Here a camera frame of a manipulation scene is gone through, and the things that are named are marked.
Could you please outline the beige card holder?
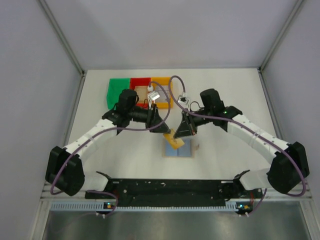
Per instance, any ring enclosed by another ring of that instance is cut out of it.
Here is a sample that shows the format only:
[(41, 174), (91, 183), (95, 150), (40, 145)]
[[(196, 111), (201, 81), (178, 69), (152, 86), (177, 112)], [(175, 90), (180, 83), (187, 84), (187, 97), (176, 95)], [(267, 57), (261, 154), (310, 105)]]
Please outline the beige card holder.
[(167, 141), (165, 140), (163, 142), (163, 147), (162, 147), (162, 157), (164, 158), (194, 158), (195, 157), (195, 152), (197, 150), (197, 147), (194, 143), (194, 141), (190, 138), (185, 138), (183, 139), (183, 141), (185, 142), (186, 140), (191, 140), (191, 146), (192, 146), (192, 156), (191, 157), (169, 157), (169, 156), (165, 156), (165, 144), (167, 143)]

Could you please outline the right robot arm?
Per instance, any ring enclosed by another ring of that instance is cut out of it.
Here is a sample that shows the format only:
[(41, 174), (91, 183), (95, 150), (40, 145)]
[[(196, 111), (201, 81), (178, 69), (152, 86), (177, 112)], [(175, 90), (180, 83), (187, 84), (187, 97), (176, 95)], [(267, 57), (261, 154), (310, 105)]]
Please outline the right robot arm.
[(273, 188), (281, 194), (293, 196), (291, 190), (303, 184), (299, 196), (306, 192), (305, 178), (310, 174), (305, 147), (299, 143), (288, 143), (279, 139), (250, 121), (234, 106), (225, 106), (217, 90), (211, 88), (200, 93), (203, 107), (189, 110), (186, 94), (173, 101), (182, 110), (181, 123), (174, 138), (194, 136), (198, 127), (213, 123), (226, 133), (233, 135), (257, 151), (269, 167), (260, 170), (245, 170), (235, 179), (245, 190)]

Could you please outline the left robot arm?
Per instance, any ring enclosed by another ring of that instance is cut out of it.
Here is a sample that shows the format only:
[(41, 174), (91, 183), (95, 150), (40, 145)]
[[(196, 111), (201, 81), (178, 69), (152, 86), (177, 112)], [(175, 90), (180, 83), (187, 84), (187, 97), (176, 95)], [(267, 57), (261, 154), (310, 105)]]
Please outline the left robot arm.
[(170, 128), (159, 115), (156, 100), (157, 91), (147, 94), (148, 108), (138, 106), (138, 94), (132, 89), (124, 89), (114, 107), (83, 136), (64, 146), (54, 147), (49, 153), (45, 180), (60, 193), (74, 196), (80, 191), (102, 192), (109, 181), (100, 171), (85, 172), (84, 163), (101, 148), (107, 140), (128, 130), (130, 122), (143, 123), (151, 133), (169, 134)]

